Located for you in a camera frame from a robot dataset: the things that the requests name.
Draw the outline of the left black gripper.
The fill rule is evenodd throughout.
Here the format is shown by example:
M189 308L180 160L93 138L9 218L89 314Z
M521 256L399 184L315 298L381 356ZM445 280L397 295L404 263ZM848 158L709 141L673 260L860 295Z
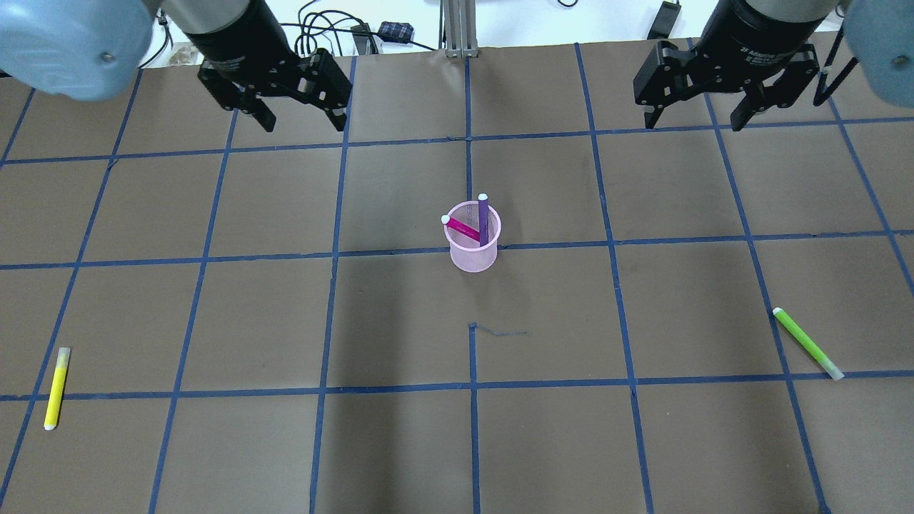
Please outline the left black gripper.
M276 116L258 95L287 96L345 130L352 83L328 50L297 54L264 1L167 1L166 14L203 54L199 81L223 110L271 133Z

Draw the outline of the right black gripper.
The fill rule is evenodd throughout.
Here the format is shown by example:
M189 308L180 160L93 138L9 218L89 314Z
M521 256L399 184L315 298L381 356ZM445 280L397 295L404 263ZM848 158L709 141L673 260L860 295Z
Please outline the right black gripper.
M740 131L759 113L793 106L819 72L814 30L835 1L719 1L693 48L660 39L633 78L644 126L696 95L744 92L729 116Z

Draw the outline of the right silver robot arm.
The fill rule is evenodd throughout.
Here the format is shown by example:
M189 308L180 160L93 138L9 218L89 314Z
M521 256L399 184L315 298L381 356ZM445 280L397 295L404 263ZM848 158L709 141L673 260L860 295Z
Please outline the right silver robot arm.
M698 45L659 41L633 78L653 129L663 110L700 94L740 94L731 128L793 106L818 78L815 106L861 67L882 101L912 107L910 1L720 1Z

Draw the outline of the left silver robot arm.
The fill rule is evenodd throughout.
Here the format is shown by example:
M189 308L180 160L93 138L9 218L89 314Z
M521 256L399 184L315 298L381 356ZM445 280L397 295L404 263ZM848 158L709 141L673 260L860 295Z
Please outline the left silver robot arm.
M345 128L351 82L328 50L295 54L264 1L4 1L3 72L46 94L111 99L140 68L159 12L202 54L197 78L224 110L272 131L265 99L285 97Z

